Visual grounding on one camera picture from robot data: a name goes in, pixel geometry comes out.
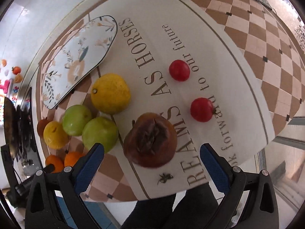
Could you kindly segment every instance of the screw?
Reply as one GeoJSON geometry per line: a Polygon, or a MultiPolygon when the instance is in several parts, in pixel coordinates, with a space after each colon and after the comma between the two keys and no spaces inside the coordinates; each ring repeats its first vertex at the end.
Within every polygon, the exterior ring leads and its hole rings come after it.
{"type": "Polygon", "coordinates": [[[41,176],[41,175],[42,175],[42,173],[43,173],[43,172],[42,172],[42,170],[41,170],[41,169],[40,169],[40,170],[38,170],[38,171],[36,171],[36,175],[37,175],[37,176],[41,176]]]}
{"type": "Polygon", "coordinates": [[[71,166],[67,166],[63,169],[64,172],[70,172],[72,170],[71,166]]]}
{"type": "Polygon", "coordinates": [[[264,176],[268,176],[268,175],[269,175],[269,172],[266,171],[266,170],[262,170],[262,174],[263,174],[264,176]]]}
{"type": "Polygon", "coordinates": [[[238,166],[234,166],[233,171],[239,173],[241,169],[238,166]]]}

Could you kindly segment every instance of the red tomato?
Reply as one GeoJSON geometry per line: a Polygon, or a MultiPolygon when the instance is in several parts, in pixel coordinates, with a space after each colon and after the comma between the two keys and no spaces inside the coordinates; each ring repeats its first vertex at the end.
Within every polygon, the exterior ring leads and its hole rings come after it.
{"type": "Polygon", "coordinates": [[[12,68],[12,72],[13,72],[15,75],[17,75],[17,74],[19,74],[19,73],[21,72],[21,68],[18,67],[18,66],[13,67],[13,68],[12,68]]]}
{"type": "Polygon", "coordinates": [[[191,104],[191,115],[199,122],[207,122],[215,114],[213,103],[207,98],[197,98],[191,104]]]}
{"type": "Polygon", "coordinates": [[[179,82],[188,80],[191,73],[189,65],[180,59],[170,64],[169,72],[171,77],[179,82]]]}

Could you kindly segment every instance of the blue floor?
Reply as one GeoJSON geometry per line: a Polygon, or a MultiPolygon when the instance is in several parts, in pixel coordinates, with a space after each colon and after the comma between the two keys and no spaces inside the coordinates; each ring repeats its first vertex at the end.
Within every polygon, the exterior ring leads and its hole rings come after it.
{"type": "MultiPolygon", "coordinates": [[[[63,198],[57,197],[57,200],[67,224],[74,229],[78,229],[68,211],[63,198]]],[[[97,203],[85,202],[85,205],[102,229],[116,229],[115,225],[111,223],[110,219],[108,219],[108,217],[104,214],[97,203]]]]}

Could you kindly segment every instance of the lemon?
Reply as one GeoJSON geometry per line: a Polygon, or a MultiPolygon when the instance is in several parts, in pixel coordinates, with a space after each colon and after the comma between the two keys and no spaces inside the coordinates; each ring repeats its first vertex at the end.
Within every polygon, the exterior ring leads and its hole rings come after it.
{"type": "Polygon", "coordinates": [[[127,108],[130,91],[124,79],[113,73],[101,76],[91,89],[94,107],[109,115],[118,114],[127,108]]]}
{"type": "Polygon", "coordinates": [[[55,150],[63,148],[69,142],[69,137],[63,130],[63,126],[57,121],[51,121],[45,126],[43,139],[48,147],[55,150]]]}

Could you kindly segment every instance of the blue gripper pad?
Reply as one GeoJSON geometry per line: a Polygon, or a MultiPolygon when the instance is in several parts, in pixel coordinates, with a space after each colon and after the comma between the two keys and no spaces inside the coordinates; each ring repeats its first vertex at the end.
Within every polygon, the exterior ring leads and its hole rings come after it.
{"type": "Polygon", "coordinates": [[[83,165],[83,168],[76,177],[74,191],[77,195],[80,195],[81,192],[85,192],[87,190],[92,178],[94,177],[104,158],[104,155],[104,147],[102,144],[99,144],[97,149],[83,165]]]}
{"type": "Polygon", "coordinates": [[[217,190],[226,195],[230,190],[229,178],[205,145],[200,147],[200,158],[205,168],[208,170],[217,190]]]}

